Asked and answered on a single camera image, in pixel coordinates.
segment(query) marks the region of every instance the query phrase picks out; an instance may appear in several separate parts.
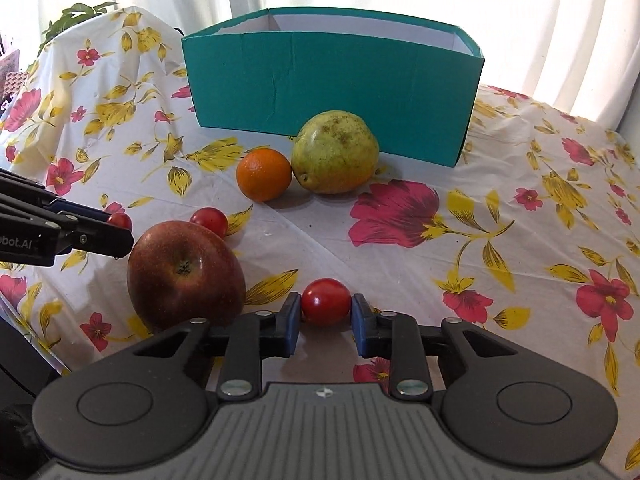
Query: green plant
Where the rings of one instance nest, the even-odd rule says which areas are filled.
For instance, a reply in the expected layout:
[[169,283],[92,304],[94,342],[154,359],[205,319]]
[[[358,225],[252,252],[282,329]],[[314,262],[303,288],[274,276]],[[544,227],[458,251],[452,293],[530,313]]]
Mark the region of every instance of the green plant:
[[96,5],[95,7],[89,7],[85,4],[74,4],[68,9],[62,11],[62,16],[55,22],[49,22],[47,30],[43,30],[44,41],[40,44],[38,56],[42,52],[42,49],[49,41],[53,40],[60,32],[67,30],[78,23],[85,22],[100,14],[107,12],[107,7],[116,6],[116,2],[104,2],[103,4]]

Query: yellow leaf print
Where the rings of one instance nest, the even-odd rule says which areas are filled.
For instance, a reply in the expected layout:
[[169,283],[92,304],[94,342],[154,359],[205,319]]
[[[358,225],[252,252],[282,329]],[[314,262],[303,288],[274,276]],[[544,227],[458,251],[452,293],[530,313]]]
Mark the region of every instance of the yellow leaf print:
[[611,343],[607,343],[607,351],[604,354],[604,375],[609,381],[613,393],[620,396],[618,393],[618,358]]
[[73,251],[62,263],[60,271],[70,269],[71,267],[75,267],[77,264],[84,262],[86,260],[86,256],[86,251]]
[[629,290],[631,290],[631,293],[637,296],[638,288],[636,287],[636,284],[633,278],[631,277],[631,274],[629,274],[629,271],[625,269],[625,266],[622,265],[617,258],[616,258],[616,270],[618,271],[618,276],[620,277],[620,279],[628,285]]
[[137,152],[142,150],[142,143],[137,140],[136,142],[132,142],[129,146],[124,150],[125,155],[135,155]]
[[246,292],[244,304],[259,306],[279,300],[293,288],[297,275],[298,270],[293,269],[262,280]]
[[110,100],[110,99],[116,99],[118,97],[122,97],[124,94],[126,94],[129,91],[129,87],[130,85],[127,85],[127,86],[116,85],[107,92],[107,94],[104,96],[104,99]]
[[640,438],[626,454],[625,469],[629,471],[640,464]]
[[174,137],[174,134],[169,132],[166,138],[166,148],[162,153],[163,162],[168,160],[174,160],[176,153],[182,149],[182,137]]
[[51,322],[51,316],[55,316],[62,310],[62,302],[60,300],[49,301],[45,303],[40,309],[38,318],[40,319],[40,328],[42,329],[42,336],[47,338],[47,328]]
[[602,333],[604,329],[602,327],[602,323],[596,323],[589,330],[589,336],[587,338],[587,346],[591,346],[594,343],[597,343],[602,338]]
[[491,272],[496,280],[502,283],[511,292],[515,292],[516,288],[513,284],[513,276],[507,264],[502,259],[498,251],[491,245],[489,240],[482,250],[482,260],[487,269]]
[[529,161],[529,165],[533,171],[537,171],[540,169],[538,165],[538,160],[536,159],[536,154],[533,152],[527,152],[527,160]]
[[131,316],[127,319],[127,327],[140,339],[147,339],[152,336],[152,333],[138,316]]
[[494,317],[494,321],[500,328],[516,330],[527,324],[530,314],[530,308],[512,306],[501,310],[498,315]]
[[42,100],[41,104],[40,104],[40,108],[38,110],[38,117],[41,119],[44,119],[44,112],[47,111],[47,108],[49,108],[49,105],[51,104],[51,100],[53,99],[53,90],[51,92],[49,92],[44,99]]
[[607,260],[605,260],[593,249],[590,249],[588,247],[578,247],[578,248],[582,251],[582,254],[584,254],[585,258],[588,258],[591,262],[593,262],[599,267],[602,267],[603,265],[607,265],[609,263]]
[[141,17],[142,17],[141,12],[132,12],[131,14],[127,14],[127,17],[124,19],[124,22],[122,22],[122,26],[135,27],[140,21]]
[[589,281],[589,278],[583,272],[570,265],[554,265],[549,267],[548,271],[553,277],[570,283],[587,283]]
[[99,132],[103,127],[104,124],[102,124],[102,121],[100,119],[92,119],[91,121],[89,121],[87,126],[84,127],[84,134],[92,135]]
[[100,159],[94,160],[90,166],[84,170],[84,175],[80,179],[80,182],[86,184],[87,181],[94,176],[95,172],[98,171],[98,168],[100,168]]
[[138,35],[138,50],[140,52],[149,52],[162,39],[160,33],[151,27],[145,27],[136,34]]
[[122,35],[122,38],[120,38],[120,45],[122,46],[122,49],[124,50],[124,52],[128,52],[129,50],[131,50],[131,47],[133,46],[133,42],[128,32],[125,32]]
[[133,202],[131,202],[127,207],[131,208],[131,207],[139,207],[141,205],[145,205],[148,202],[151,202],[154,198],[152,196],[143,196],[142,198],[139,198],[137,200],[134,200]]
[[80,164],[89,162],[89,155],[82,148],[78,148],[76,150],[76,161],[80,162]]
[[136,112],[136,105],[133,101],[126,103],[104,103],[97,105],[95,111],[105,126],[112,127],[126,123]]
[[247,209],[241,211],[239,213],[233,213],[226,217],[228,221],[228,227],[226,228],[226,235],[231,236],[237,233],[240,229],[244,227],[244,225],[251,218],[251,209],[254,208],[254,205],[251,204]]
[[498,192],[493,189],[487,193],[487,196],[484,199],[489,213],[491,213],[495,223],[498,223],[500,220],[500,197],[498,196]]
[[191,185],[191,174],[183,168],[172,166],[166,180],[171,191],[176,195],[184,196]]
[[476,222],[476,218],[474,217],[474,204],[474,200],[459,189],[449,191],[447,195],[449,212],[455,216],[460,223],[487,232]]
[[225,171],[242,155],[243,147],[235,137],[214,140],[201,150],[188,153],[184,158],[196,162],[205,171]]
[[36,298],[38,294],[42,290],[42,282],[35,283],[31,285],[27,290],[27,299],[22,302],[20,305],[20,309],[18,310],[20,316],[24,320],[25,323],[29,323],[31,319],[31,312],[33,311],[33,305],[35,304]]

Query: plant leaf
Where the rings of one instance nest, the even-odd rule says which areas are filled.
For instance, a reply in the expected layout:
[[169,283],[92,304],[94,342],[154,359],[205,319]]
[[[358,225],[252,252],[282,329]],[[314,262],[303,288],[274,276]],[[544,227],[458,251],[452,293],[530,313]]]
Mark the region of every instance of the plant leaf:
[[49,105],[51,104],[51,100],[53,99],[53,92],[54,90],[49,92],[40,103],[40,108],[38,109],[38,117],[41,119],[44,119],[44,112],[47,111],[47,108],[49,108]]
[[594,264],[596,264],[599,267],[601,267],[603,265],[607,265],[609,263],[607,260],[605,260],[602,256],[600,256],[593,249],[590,249],[588,247],[578,247],[578,248],[582,251],[582,254],[584,254],[585,258],[588,258],[589,260],[591,260]]
[[498,315],[494,317],[494,321],[500,328],[505,330],[516,330],[527,324],[530,314],[530,308],[512,306],[501,310]]
[[636,284],[634,283],[634,280],[631,277],[631,274],[629,274],[629,271],[626,270],[625,266],[622,265],[617,258],[616,258],[616,270],[618,271],[618,276],[620,277],[620,279],[628,285],[629,290],[631,290],[631,293],[637,296],[638,288],[636,287]]
[[92,119],[91,121],[89,121],[87,126],[84,127],[84,134],[92,135],[99,132],[103,127],[104,124],[102,124],[102,121],[100,119]]
[[43,338],[47,338],[47,328],[51,322],[51,316],[55,316],[62,310],[62,302],[60,300],[49,301],[40,309],[38,318],[40,319],[40,328],[42,329]]
[[129,86],[124,85],[116,85],[111,90],[107,92],[107,95],[104,96],[104,99],[116,99],[118,97],[122,97],[124,94],[129,91]]
[[89,155],[82,148],[78,148],[76,150],[76,161],[80,162],[80,164],[89,162]]
[[256,283],[246,292],[244,304],[259,306],[279,300],[295,285],[297,275],[297,269],[287,270]]
[[494,246],[491,245],[491,240],[486,243],[482,250],[482,260],[496,280],[511,292],[515,292],[516,288],[513,284],[511,271],[498,251],[496,251]]
[[495,189],[492,189],[487,193],[485,201],[486,206],[489,209],[489,213],[491,213],[495,223],[498,223],[500,220],[500,197],[498,196],[498,192]]
[[589,281],[589,277],[586,274],[571,265],[554,265],[553,267],[549,267],[548,271],[555,278],[560,278],[570,283],[587,283]]
[[529,165],[531,166],[531,169],[533,171],[537,171],[540,169],[540,166],[538,165],[538,160],[536,159],[536,154],[533,152],[527,152],[527,161],[529,162]]
[[29,320],[31,319],[31,312],[33,311],[33,305],[38,297],[38,294],[42,290],[42,282],[35,283],[29,287],[27,290],[27,299],[20,304],[20,309],[18,310],[20,316],[24,320],[24,322],[30,325]]
[[474,217],[474,200],[469,198],[459,189],[449,191],[447,195],[447,207],[449,212],[455,216],[460,223],[466,226],[478,229],[482,232],[487,232],[484,228],[476,222]]
[[591,330],[589,330],[589,337],[587,338],[587,346],[591,346],[592,344],[600,341],[600,338],[602,338],[603,332],[604,332],[604,329],[602,327],[602,323],[596,323],[595,325],[593,325],[591,327]]
[[229,225],[226,228],[226,236],[231,236],[244,227],[244,225],[249,221],[249,218],[251,218],[251,211],[253,208],[254,205],[251,204],[244,211],[233,213],[226,217],[229,222]]
[[135,155],[137,152],[142,150],[142,143],[137,140],[136,142],[132,142],[129,146],[124,150],[125,155]]
[[154,198],[152,196],[143,196],[137,200],[131,202],[127,207],[139,207],[145,205],[147,202],[151,202]]
[[169,173],[166,176],[166,180],[169,184],[169,189],[176,195],[184,196],[191,185],[191,174],[183,168],[172,166]]
[[613,349],[611,343],[607,343],[607,351],[604,354],[604,375],[609,381],[609,385],[613,393],[619,396],[618,393],[618,358],[616,357],[616,351]]
[[94,176],[95,172],[98,171],[98,168],[100,168],[100,159],[98,158],[97,160],[94,160],[89,167],[84,170],[84,175],[82,176],[82,178],[80,179],[80,182],[82,182],[83,184],[86,184],[87,181]]

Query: orange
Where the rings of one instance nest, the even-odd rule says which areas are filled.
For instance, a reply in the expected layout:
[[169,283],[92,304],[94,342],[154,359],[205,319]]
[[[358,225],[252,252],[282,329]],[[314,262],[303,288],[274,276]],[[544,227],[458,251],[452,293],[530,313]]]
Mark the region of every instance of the orange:
[[259,148],[240,161],[236,182],[247,198],[268,202],[283,194],[291,184],[291,165],[280,152]]

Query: metal screw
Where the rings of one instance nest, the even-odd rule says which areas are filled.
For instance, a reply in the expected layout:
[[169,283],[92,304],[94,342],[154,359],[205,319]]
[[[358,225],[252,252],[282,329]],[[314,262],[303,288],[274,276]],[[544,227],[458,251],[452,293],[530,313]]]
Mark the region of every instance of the metal screw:
[[222,383],[220,391],[229,397],[241,397],[251,391],[251,383],[244,379],[231,379]]
[[319,390],[316,390],[316,395],[318,397],[322,397],[323,399],[326,399],[327,397],[331,397],[333,394],[334,394],[334,391],[330,388],[327,388],[326,386],[323,386]]
[[396,390],[403,395],[416,397],[429,391],[429,385],[418,379],[405,379],[398,383]]

